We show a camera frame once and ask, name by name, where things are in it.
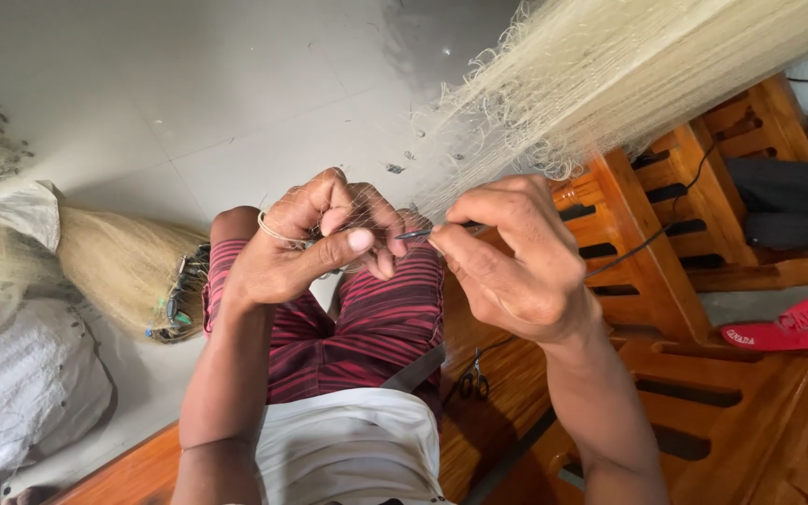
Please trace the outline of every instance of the red striped shorts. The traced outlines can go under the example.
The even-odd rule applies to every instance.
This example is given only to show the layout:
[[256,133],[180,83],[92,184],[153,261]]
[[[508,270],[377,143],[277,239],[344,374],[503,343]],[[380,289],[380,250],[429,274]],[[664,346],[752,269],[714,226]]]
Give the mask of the red striped shorts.
[[[202,292],[205,335],[213,329],[223,285],[244,240],[211,251],[208,284]],[[379,281],[366,270],[339,289],[337,322],[306,291],[279,304],[270,342],[267,404],[285,404],[355,387],[378,387],[442,342],[443,269],[435,249],[412,245],[398,260],[395,276]],[[437,370],[413,393],[432,409],[441,426]]]

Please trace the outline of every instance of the scissors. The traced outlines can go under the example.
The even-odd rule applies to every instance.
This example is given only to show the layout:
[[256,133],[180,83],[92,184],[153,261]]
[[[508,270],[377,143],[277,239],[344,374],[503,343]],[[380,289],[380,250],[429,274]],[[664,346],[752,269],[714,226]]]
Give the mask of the scissors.
[[488,398],[488,393],[490,392],[491,386],[488,385],[488,378],[482,374],[482,370],[480,370],[478,367],[479,356],[481,356],[481,354],[479,353],[478,348],[476,348],[476,359],[474,362],[472,362],[472,371],[463,376],[463,380],[460,384],[460,393],[462,398],[472,396],[474,391],[479,400],[485,400]]

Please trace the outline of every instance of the person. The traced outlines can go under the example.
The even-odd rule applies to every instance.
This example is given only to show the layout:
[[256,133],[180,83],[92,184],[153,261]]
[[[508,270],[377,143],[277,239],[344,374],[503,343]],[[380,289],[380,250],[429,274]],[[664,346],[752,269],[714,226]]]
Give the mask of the person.
[[[259,213],[233,209],[211,230],[209,338],[181,408],[173,503],[444,501],[438,372],[412,395],[381,387],[442,341],[439,253],[479,321],[544,351],[586,502],[668,503],[653,430],[543,177],[468,190],[427,243],[396,240],[419,216],[339,169],[290,189],[260,229]],[[456,225],[470,220],[497,226],[514,257]],[[358,262],[333,322],[308,287]]]

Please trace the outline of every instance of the white shirt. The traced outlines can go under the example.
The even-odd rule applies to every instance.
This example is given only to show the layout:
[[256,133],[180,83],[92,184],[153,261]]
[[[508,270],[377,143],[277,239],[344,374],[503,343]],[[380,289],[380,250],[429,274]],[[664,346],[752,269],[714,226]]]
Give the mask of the white shirt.
[[255,462],[269,505],[447,503],[432,411],[390,389],[270,405]]

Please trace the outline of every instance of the tile floor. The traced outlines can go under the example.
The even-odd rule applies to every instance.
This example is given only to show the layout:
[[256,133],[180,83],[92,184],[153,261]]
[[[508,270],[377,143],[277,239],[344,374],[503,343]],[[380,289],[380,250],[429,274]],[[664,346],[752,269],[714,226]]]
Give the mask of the tile floor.
[[[106,208],[208,224],[327,166],[406,206],[413,181],[384,170],[395,125],[460,82],[517,3],[0,0],[0,103],[30,176]],[[89,316],[115,410],[11,493],[72,483],[178,415],[203,340],[136,344]]]

